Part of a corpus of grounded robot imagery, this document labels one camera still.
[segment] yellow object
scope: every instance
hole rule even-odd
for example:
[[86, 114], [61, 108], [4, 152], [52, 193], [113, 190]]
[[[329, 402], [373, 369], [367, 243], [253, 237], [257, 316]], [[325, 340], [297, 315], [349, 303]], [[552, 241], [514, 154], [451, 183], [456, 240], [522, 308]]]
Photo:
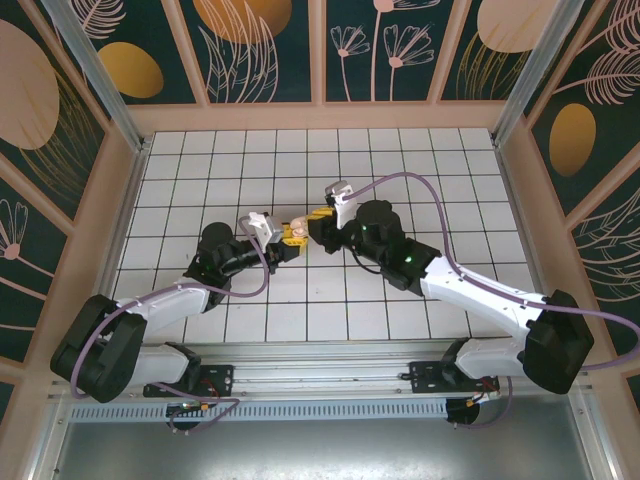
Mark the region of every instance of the yellow object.
[[549, 154], [553, 169], [570, 177], [587, 163], [596, 141], [596, 120], [584, 105], [571, 103], [560, 110], [551, 127]]
[[255, 33], [245, 2], [258, 28], [260, 19], [264, 20], [274, 37], [291, 19], [291, 0], [194, 0], [193, 4], [202, 21], [219, 37], [233, 43], [257, 43], [263, 37]]
[[484, 0], [478, 10], [478, 34], [501, 53], [533, 50], [557, 0]]
[[120, 93], [135, 98], [150, 98], [162, 91], [162, 70], [151, 55], [140, 47], [114, 42], [102, 47], [98, 55]]
[[59, 113], [56, 72], [47, 55], [29, 35], [0, 20], [0, 138], [22, 149], [40, 148], [53, 135]]

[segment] purple cable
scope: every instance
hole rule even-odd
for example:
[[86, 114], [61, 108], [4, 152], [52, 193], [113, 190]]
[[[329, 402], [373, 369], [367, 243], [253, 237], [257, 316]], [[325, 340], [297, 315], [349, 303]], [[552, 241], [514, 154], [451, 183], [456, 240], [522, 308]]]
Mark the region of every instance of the purple cable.
[[382, 177], [378, 180], [376, 180], [375, 182], [373, 182], [370, 185], [367, 185], [364, 188], [361, 188], [360, 190], [358, 190], [355, 193], [352, 193], [351, 195], [346, 195], [344, 197], [344, 200], [351, 200], [352, 198], [356, 198], [358, 195], [363, 194], [364, 192], [371, 190], [372, 188], [380, 185], [381, 183], [387, 182], [389, 180], [392, 180], [394, 178], [400, 178], [400, 177], [409, 177], [409, 178], [415, 178], [416, 180], [418, 180], [419, 182], [422, 182], [422, 184], [427, 187], [429, 189], [429, 191], [431, 192], [431, 195], [433, 195], [433, 198], [436, 202], [436, 208], [438, 209], [438, 216], [440, 217], [440, 225], [442, 226], [442, 236], [444, 237], [444, 254], [445, 257], [447, 257], [447, 260], [449, 260], [449, 263], [451, 264], [451, 269], [456, 272], [458, 275], [460, 275], [460, 277], [463, 280], [466, 280], [467, 282], [471, 283], [472, 285], [475, 285], [478, 288], [481, 288], [482, 290], [492, 293], [494, 295], [497, 295], [501, 298], [504, 298], [506, 300], [510, 300], [512, 302], [517, 303], [518, 305], [524, 305], [525, 307], [533, 307], [533, 308], [538, 308], [541, 310], [549, 310], [552, 312], [561, 312], [561, 313], [575, 313], [578, 315], [592, 315], [595, 317], [600, 317], [600, 318], [604, 318], [606, 320], [611, 320], [612, 322], [616, 322], [619, 324], [624, 325], [625, 327], [630, 328], [631, 330], [633, 330], [636, 334], [636, 337], [638, 338], [638, 341], [636, 342], [635, 347], [628, 353], [624, 354], [624, 355], [620, 355], [618, 358], [615, 358], [613, 360], [610, 360], [608, 362], [603, 362], [603, 363], [597, 363], [594, 365], [587, 365], [587, 366], [583, 366], [582, 370], [584, 371], [592, 371], [592, 370], [600, 370], [603, 368], [609, 368], [609, 367], [613, 367], [616, 365], [620, 365], [622, 363], [628, 362], [629, 360], [631, 360], [632, 358], [634, 358], [636, 355], [638, 355], [640, 353], [640, 327], [638, 325], [636, 325], [635, 323], [633, 323], [630, 320], [627, 320], [626, 318], [623, 318], [619, 315], [614, 315], [613, 313], [607, 313], [607, 312], [600, 312], [597, 310], [584, 310], [582, 308], [573, 308], [573, 307], [560, 307], [560, 306], [556, 306], [556, 305], [546, 305], [544, 303], [537, 303], [537, 302], [528, 302], [526, 300], [521, 299], [520, 297], [517, 297], [515, 295], [511, 295], [509, 293], [503, 292], [501, 290], [498, 290], [494, 287], [492, 287], [491, 285], [486, 285], [478, 280], [476, 280], [475, 278], [472, 278], [468, 275], [465, 275], [464, 273], [462, 273], [462, 271], [460, 270], [460, 267], [458, 266], [458, 264], [456, 263], [455, 259], [453, 258], [453, 255], [451, 254], [451, 246], [449, 245], [449, 231], [447, 229], [447, 222], [445, 220], [445, 215], [444, 215], [444, 210], [442, 209], [442, 202], [440, 201], [440, 199], [438, 198], [438, 194], [436, 193], [436, 190], [433, 188], [433, 186], [424, 178], [422, 178], [420, 175], [415, 174], [415, 173], [411, 173], [411, 172], [398, 172], [398, 173], [394, 173], [391, 175], [387, 175], [386, 177]]
[[[149, 300], [152, 300], [152, 299], [154, 299], [154, 298], [156, 298], [156, 297], [158, 297], [160, 295], [163, 295], [165, 293], [172, 292], [174, 290], [181, 290], [183, 288], [204, 288], [204, 289], [212, 291], [212, 292], [221, 293], [222, 295], [228, 295], [230, 297], [239, 297], [239, 298], [255, 297], [256, 295], [260, 295], [260, 293], [262, 293], [264, 291], [264, 289], [267, 288], [267, 285], [269, 285], [269, 265], [267, 264], [267, 260], [264, 257], [264, 254], [262, 253], [262, 250], [260, 249], [260, 246], [255, 241], [253, 236], [251, 236], [249, 234], [247, 228], [244, 226], [244, 222], [248, 218], [249, 218], [248, 216], [240, 218], [238, 220], [238, 225], [240, 226], [240, 228], [242, 229], [244, 234], [249, 238], [249, 241], [251, 242], [251, 245], [253, 246], [253, 248], [255, 248], [256, 252], [258, 253], [258, 257], [260, 257], [260, 263], [262, 263], [262, 268], [263, 268], [263, 271], [264, 271], [264, 279], [262, 281], [262, 285], [260, 286], [260, 288], [258, 288], [258, 290], [256, 290], [255, 292], [251, 292], [251, 293], [237, 293], [237, 292], [229, 292], [227, 290], [223, 290], [223, 289], [217, 288], [217, 287], [211, 287], [211, 286], [208, 286], [208, 285], [203, 285], [202, 283], [195, 283], [195, 282], [194, 283], [182, 283], [182, 284], [172, 285], [170, 287], [163, 288], [162, 290], [158, 290], [158, 291], [152, 292], [152, 293], [150, 293], [148, 295], [145, 295], [144, 297], [140, 297], [136, 301], [133, 301], [131, 303], [123, 305], [122, 307], [118, 308], [115, 312], [111, 313], [110, 315], [107, 315], [105, 317], [105, 319], [102, 322], [100, 322], [100, 325], [98, 325], [98, 328], [95, 329], [95, 331], [91, 334], [91, 336], [89, 337], [87, 342], [82, 347], [82, 350], [80, 351], [80, 355], [78, 355], [78, 360], [76, 360], [76, 364], [73, 366], [73, 371], [71, 373], [71, 382], [70, 382], [71, 383], [71, 395], [74, 398], [81, 399], [81, 398], [87, 398], [89, 396], [87, 394], [82, 394], [82, 393], [78, 392], [78, 375], [80, 374], [80, 368], [82, 367], [82, 364], [84, 363], [84, 360], [87, 358], [87, 354], [89, 353], [89, 350], [91, 349], [91, 347], [93, 346], [93, 344], [95, 343], [97, 338], [100, 336], [102, 331], [107, 327], [107, 325], [109, 325], [113, 320], [115, 320], [118, 317], [118, 315], [120, 315], [121, 313], [124, 313], [128, 309], [133, 308], [135, 306], [142, 305], [143, 303], [148, 302]], [[159, 385], [163, 385], [161, 388], [164, 388], [165, 390], [169, 390], [169, 387], [167, 385], [164, 385], [164, 384], [159, 384]], [[193, 396], [188, 396], [188, 394], [180, 392], [179, 390], [176, 390], [176, 391], [174, 391], [172, 393], [175, 393], [176, 395], [183, 396], [185, 398], [192, 398], [193, 397]]]

